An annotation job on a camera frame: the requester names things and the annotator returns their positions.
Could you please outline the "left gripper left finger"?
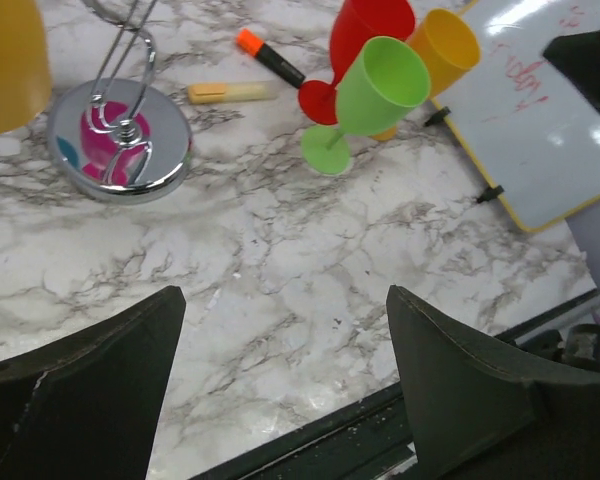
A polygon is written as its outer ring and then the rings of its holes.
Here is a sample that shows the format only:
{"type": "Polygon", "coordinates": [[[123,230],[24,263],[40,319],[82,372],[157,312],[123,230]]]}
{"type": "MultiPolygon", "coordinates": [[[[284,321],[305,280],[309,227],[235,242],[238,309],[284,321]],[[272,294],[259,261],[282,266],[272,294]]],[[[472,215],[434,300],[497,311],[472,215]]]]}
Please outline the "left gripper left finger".
{"type": "Polygon", "coordinates": [[[168,286],[0,361],[0,479],[143,479],[186,301],[168,286]]]}

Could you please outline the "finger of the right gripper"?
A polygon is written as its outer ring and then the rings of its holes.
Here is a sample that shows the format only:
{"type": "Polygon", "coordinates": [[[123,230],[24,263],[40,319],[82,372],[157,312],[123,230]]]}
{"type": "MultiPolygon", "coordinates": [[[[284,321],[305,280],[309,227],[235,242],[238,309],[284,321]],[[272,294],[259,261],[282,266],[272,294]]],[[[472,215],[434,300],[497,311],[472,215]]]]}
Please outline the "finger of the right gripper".
{"type": "Polygon", "coordinates": [[[600,30],[558,36],[542,54],[600,114],[600,30]]]}

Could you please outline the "red wine glass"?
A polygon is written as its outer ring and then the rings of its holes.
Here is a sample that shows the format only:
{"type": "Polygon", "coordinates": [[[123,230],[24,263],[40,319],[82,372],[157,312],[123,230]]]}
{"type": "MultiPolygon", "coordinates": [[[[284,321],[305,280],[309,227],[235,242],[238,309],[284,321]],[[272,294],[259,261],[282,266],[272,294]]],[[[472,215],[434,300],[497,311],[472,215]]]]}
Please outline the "red wine glass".
{"type": "Polygon", "coordinates": [[[298,92],[304,114],[320,125],[334,125],[336,87],[363,45],[376,36],[406,40],[414,31],[416,16],[406,0],[346,0],[333,25],[329,58],[333,70],[330,83],[309,80],[298,92]]]}

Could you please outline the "yellow wine glass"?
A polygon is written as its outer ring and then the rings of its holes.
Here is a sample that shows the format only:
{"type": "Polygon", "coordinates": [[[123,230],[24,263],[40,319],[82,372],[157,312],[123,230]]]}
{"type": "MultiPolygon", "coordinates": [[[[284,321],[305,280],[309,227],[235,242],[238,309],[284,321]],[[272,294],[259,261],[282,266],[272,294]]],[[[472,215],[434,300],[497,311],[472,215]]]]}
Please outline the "yellow wine glass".
{"type": "Polygon", "coordinates": [[[419,21],[407,1],[359,1],[357,6],[378,32],[402,41],[380,55],[382,71],[389,75],[381,87],[411,110],[447,90],[480,61],[473,30],[449,10],[432,9],[419,21]]]}
{"type": "Polygon", "coordinates": [[[41,113],[51,89],[46,30],[37,4],[0,0],[0,134],[41,113]]]}

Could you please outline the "green wine glass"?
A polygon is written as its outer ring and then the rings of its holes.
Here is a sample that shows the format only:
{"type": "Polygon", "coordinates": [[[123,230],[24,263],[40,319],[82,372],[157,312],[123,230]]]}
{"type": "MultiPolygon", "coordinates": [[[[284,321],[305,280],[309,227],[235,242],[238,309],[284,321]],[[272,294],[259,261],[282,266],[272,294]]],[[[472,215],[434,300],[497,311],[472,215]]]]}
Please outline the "green wine glass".
{"type": "Polygon", "coordinates": [[[395,125],[429,96],[429,71],[407,43],[388,36],[369,39],[338,84],[336,125],[316,124],[301,139],[306,162],[322,174],[350,163],[348,135],[372,136],[395,125]]]}

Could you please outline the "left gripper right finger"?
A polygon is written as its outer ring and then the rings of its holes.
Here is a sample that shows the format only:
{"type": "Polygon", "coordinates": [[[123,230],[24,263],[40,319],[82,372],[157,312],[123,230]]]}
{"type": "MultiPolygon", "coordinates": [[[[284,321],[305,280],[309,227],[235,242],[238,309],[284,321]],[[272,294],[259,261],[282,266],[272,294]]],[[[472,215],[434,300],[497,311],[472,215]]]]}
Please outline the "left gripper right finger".
{"type": "Polygon", "coordinates": [[[422,478],[600,479],[600,325],[551,358],[399,286],[386,308],[422,478]]]}

